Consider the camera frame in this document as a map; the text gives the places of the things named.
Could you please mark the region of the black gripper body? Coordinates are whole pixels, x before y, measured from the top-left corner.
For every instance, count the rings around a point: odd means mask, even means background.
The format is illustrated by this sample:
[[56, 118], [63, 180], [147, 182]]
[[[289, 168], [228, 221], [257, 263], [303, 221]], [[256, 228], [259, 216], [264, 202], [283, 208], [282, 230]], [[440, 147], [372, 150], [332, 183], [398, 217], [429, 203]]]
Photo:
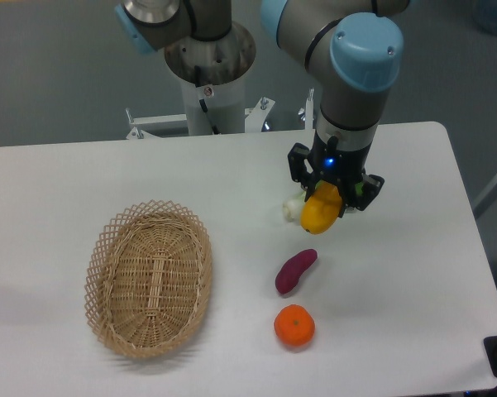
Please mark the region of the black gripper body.
[[339, 150], [315, 133], [309, 152], [309, 164], [313, 169], [309, 177], [309, 190], [314, 191], [318, 182], [323, 180], [345, 191], [354, 191], [356, 185], [363, 182], [369, 151], [370, 145], [358, 151]]

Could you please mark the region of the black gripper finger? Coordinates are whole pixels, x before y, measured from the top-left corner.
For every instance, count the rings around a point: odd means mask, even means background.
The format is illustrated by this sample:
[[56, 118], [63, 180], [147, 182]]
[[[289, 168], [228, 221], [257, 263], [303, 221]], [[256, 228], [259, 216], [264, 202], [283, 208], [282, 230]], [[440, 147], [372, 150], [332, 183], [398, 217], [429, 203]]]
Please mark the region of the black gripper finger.
[[379, 195], [385, 179], [378, 175], [362, 173], [357, 180], [342, 179], [337, 183], [342, 198], [339, 217], [345, 213], [364, 211]]
[[314, 194], [319, 178], [313, 171], [309, 171], [310, 150], [301, 143], [295, 143], [287, 155], [291, 179], [300, 184], [305, 192], [304, 202], [307, 202]]

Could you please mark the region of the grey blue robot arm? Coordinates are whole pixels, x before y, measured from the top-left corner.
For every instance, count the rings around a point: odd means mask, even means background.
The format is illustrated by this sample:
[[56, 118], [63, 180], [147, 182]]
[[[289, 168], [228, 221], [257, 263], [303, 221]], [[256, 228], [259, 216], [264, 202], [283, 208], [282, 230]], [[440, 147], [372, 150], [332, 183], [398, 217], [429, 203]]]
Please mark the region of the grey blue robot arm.
[[[260, 20], [275, 44], [322, 86], [313, 144], [293, 146], [291, 178], [308, 197], [320, 182], [337, 188], [344, 210], [366, 209], [384, 180], [365, 163], [404, 38], [392, 16], [405, 1], [264, 1]], [[254, 64], [251, 33], [229, 1], [121, 1], [115, 13], [142, 53], [162, 51], [186, 90], [193, 136], [246, 130], [243, 79]]]

